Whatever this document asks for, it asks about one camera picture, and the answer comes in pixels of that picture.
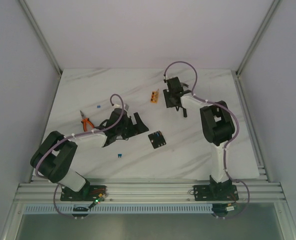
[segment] orange plier handle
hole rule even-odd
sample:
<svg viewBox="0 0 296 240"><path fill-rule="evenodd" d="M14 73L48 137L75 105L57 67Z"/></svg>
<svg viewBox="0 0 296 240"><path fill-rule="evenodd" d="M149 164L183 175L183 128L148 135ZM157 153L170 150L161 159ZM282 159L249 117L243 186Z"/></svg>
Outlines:
<svg viewBox="0 0 296 240"><path fill-rule="evenodd" d="M93 129L94 129L94 125L93 123L89 120L89 118L84 118L82 121L81 121L82 125L83 125L83 131L84 132L87 132L87 124L89 124Z"/></svg>

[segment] gray floor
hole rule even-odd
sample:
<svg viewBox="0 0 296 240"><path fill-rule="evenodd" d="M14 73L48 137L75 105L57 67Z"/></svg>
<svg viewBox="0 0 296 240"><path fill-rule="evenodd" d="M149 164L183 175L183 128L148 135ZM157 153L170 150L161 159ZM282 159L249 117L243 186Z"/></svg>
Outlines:
<svg viewBox="0 0 296 240"><path fill-rule="evenodd" d="M84 220L24 215L17 240L282 240L272 204L231 220L209 214L97 214Z"/></svg>

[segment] marble tabletop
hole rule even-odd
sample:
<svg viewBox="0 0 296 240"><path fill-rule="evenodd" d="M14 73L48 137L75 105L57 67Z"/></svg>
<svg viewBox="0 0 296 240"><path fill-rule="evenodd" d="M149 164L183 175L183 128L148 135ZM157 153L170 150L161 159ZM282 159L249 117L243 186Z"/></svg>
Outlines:
<svg viewBox="0 0 296 240"><path fill-rule="evenodd" d="M51 131L64 135L83 131L80 110L99 125L110 117L109 98L122 96L129 113L138 112L149 132L128 141L118 140L97 148L90 142L78 145L71 168L86 178L101 179L194 179L208 180L211 173L210 144L202 133L200 113L166 108L162 90L164 69L68 68L63 71L45 137ZM168 77L179 77L190 86L195 76L191 69L170 69ZM240 122L240 134L230 146L229 172L232 177L253 179L259 176L245 119L230 70L199 69L197 96L217 102L224 100ZM160 91L157 104L150 103L152 91ZM161 131L166 145L153 149L148 134Z"/></svg>

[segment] orange object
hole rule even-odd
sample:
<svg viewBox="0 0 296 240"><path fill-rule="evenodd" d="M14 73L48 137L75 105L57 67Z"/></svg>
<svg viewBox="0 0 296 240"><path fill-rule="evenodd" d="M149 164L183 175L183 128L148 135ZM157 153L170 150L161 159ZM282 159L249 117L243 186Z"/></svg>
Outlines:
<svg viewBox="0 0 296 240"><path fill-rule="evenodd" d="M87 124L89 124L93 129L94 129L94 125L93 123L89 120L89 118L85 117L85 115L83 114L82 111L80 111L80 114L81 114L81 117L82 117L82 120L81 120L81 123L83 125L83 131L84 132L87 132Z"/></svg>
<svg viewBox="0 0 296 240"><path fill-rule="evenodd" d="M159 90L153 91L152 95L151 95L150 102L153 104L156 104L158 102L158 98L159 98Z"/></svg>

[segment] pliers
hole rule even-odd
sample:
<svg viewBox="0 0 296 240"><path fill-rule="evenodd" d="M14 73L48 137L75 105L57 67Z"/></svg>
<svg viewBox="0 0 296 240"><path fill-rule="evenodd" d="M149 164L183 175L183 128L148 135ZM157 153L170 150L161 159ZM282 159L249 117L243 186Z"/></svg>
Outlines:
<svg viewBox="0 0 296 240"><path fill-rule="evenodd" d="M83 131L87 132L87 124L89 124L93 129L94 129L94 125L92 124L92 122L89 120L89 118L87 118L82 111L80 111L81 117L82 117L82 121L81 123L83 124Z"/></svg>

